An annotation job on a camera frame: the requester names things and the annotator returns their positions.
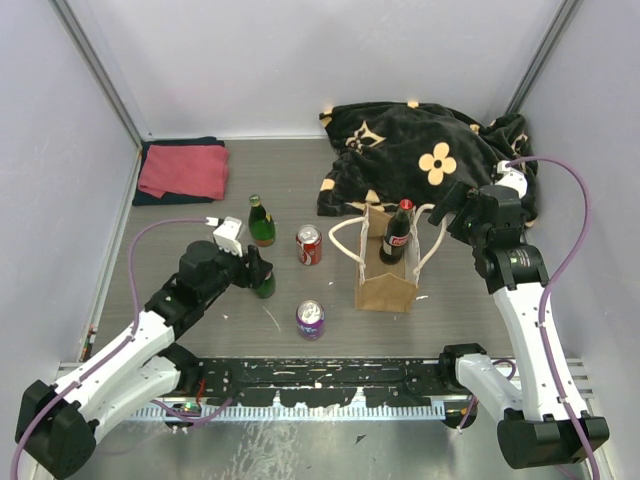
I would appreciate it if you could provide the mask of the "green bottle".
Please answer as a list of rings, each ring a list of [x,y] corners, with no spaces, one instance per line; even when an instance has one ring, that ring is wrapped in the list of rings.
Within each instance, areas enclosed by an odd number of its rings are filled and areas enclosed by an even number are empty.
[[[254,289],[254,293],[258,298],[261,299],[266,299],[271,297],[276,289],[276,281],[275,281],[275,276],[274,276],[274,272],[270,271],[264,281],[257,287]]]
[[[259,195],[251,195],[249,203],[251,206],[248,222],[250,234],[258,246],[268,247],[276,238],[274,220],[262,205]]]

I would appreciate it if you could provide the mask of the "glass cola bottle red cap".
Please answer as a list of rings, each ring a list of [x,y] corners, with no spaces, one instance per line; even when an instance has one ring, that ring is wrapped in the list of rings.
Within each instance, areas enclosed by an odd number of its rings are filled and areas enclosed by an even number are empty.
[[[380,260],[384,264],[395,265],[402,259],[411,231],[413,209],[413,202],[403,199],[389,220],[379,250]]]

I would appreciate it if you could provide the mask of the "burlap canvas cat-print bag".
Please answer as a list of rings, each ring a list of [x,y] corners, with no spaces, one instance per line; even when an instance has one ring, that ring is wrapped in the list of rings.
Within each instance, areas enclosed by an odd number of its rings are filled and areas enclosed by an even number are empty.
[[[440,223],[435,243],[426,253],[420,252],[418,222],[421,215],[435,208],[424,204],[411,216],[408,243],[400,262],[387,265],[379,257],[383,234],[391,216],[367,205],[362,216],[347,219],[333,226],[328,238],[348,258],[356,262],[355,307],[360,310],[408,313],[416,299],[420,274],[427,262],[440,248],[447,233],[447,221]],[[350,225],[358,224],[359,250],[345,247],[336,233]]]

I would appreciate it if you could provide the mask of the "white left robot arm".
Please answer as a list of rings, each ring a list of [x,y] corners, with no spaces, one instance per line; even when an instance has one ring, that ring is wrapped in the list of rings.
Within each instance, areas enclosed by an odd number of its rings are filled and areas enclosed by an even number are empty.
[[[37,380],[25,390],[11,478],[28,453],[54,478],[67,479],[137,409],[172,392],[194,393],[199,361],[178,339],[230,286],[258,290],[272,279],[272,270],[254,245],[232,253],[214,242],[191,243],[177,272],[118,337],[54,383]]]

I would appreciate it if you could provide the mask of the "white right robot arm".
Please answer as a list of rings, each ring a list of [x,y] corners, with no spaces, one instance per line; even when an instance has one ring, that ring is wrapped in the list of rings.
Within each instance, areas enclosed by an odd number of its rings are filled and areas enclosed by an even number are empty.
[[[447,345],[437,374],[444,390],[467,390],[496,422],[497,439],[513,469],[575,464],[592,458],[610,437],[605,418],[594,416],[567,366],[550,305],[549,276],[540,251],[523,239],[520,192],[504,185],[473,188],[455,183],[429,217],[472,248],[506,324],[520,384],[500,374],[477,343]]]

